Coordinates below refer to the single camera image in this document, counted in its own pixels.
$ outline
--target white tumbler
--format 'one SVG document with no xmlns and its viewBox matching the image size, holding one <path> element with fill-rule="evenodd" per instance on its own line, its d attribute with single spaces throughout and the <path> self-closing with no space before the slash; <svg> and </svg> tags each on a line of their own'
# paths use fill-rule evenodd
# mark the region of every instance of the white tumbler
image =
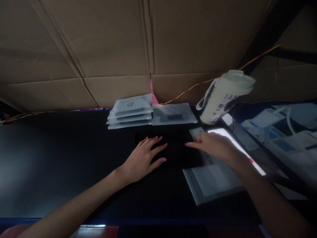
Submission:
<svg viewBox="0 0 317 238">
<path fill-rule="evenodd" d="M 215 124 L 220 116 L 235 105 L 239 96 L 252 91 L 254 83 L 255 79 L 245 75 L 241 70 L 229 70 L 221 78 L 215 79 L 202 99 L 205 106 L 199 106 L 202 100 L 196 106 L 197 110 L 203 109 L 201 121 L 208 125 Z"/>
</svg>

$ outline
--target white cable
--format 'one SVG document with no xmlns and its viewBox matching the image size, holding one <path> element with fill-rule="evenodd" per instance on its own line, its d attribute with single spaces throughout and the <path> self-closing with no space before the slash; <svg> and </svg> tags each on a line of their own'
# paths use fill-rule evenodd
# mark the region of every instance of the white cable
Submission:
<svg viewBox="0 0 317 238">
<path fill-rule="evenodd" d="M 294 138 L 295 138 L 295 141 L 296 143 L 298 144 L 298 146 L 304 151 L 304 153 L 306 153 L 306 155 L 313 159 L 312 155 L 310 154 L 310 152 L 308 150 L 306 150 L 306 148 L 303 146 L 303 144 L 300 142 L 300 140 L 298 139 L 298 136 L 296 134 L 296 132 L 294 131 L 292 125 L 291 125 L 291 120 L 290 120 L 290 115 L 291 115 L 291 106 L 288 106 L 288 109 L 287 109 L 287 114 L 286 114 L 286 122 L 287 122 L 287 125 L 288 127 L 290 128 L 290 131 L 292 132 Z"/>
<path fill-rule="evenodd" d="M 292 125 L 291 125 L 290 115 L 291 115 L 291 106 L 288 106 L 287 114 L 286 114 L 287 125 L 290 128 L 292 134 L 296 137 L 296 132 L 294 131 L 294 129 L 293 129 Z"/>
</svg>

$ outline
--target device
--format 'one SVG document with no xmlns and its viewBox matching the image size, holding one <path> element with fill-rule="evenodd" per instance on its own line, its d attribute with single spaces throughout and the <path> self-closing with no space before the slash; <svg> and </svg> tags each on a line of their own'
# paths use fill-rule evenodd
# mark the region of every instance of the device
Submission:
<svg viewBox="0 0 317 238">
<path fill-rule="evenodd" d="M 240 150 L 242 153 L 244 153 L 250 160 L 250 162 L 252 163 L 252 165 L 256 168 L 256 170 L 262 175 L 266 175 L 266 173 L 264 172 L 264 170 L 251 158 L 250 155 L 248 155 L 248 153 L 239 145 L 239 143 L 224 129 L 224 128 L 219 128 L 219 129 L 213 129 L 213 130 L 209 130 L 208 133 L 217 133 L 220 134 L 222 136 L 228 137 L 230 139 L 230 141 L 234 144 L 234 146 Z"/>
</svg>

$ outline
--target stack of plastic bags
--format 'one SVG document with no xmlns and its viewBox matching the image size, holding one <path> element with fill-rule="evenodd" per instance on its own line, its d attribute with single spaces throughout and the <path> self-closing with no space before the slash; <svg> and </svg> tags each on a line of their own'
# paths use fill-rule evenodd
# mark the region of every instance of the stack of plastic bags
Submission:
<svg viewBox="0 0 317 238">
<path fill-rule="evenodd" d="M 108 116 L 108 129 L 152 125 L 152 94 L 117 100 Z"/>
</svg>

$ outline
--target hand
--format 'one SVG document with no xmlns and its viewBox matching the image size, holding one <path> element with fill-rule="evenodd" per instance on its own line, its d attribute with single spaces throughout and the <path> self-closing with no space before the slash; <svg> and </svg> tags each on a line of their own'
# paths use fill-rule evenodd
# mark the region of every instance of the hand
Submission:
<svg viewBox="0 0 317 238">
<path fill-rule="evenodd" d="M 166 161 L 166 158 L 159 158 L 151 164 L 153 157 L 167 147 L 166 143 L 151 150 L 152 146 L 161 140 L 162 137 L 146 137 L 140 141 L 126 162 L 118 168 L 128 184 L 139 181 Z"/>
<path fill-rule="evenodd" d="M 188 147 L 200 149 L 233 167 L 243 153 L 241 153 L 228 137 L 217 133 L 202 133 L 197 136 L 197 142 L 188 142 Z"/>
</svg>

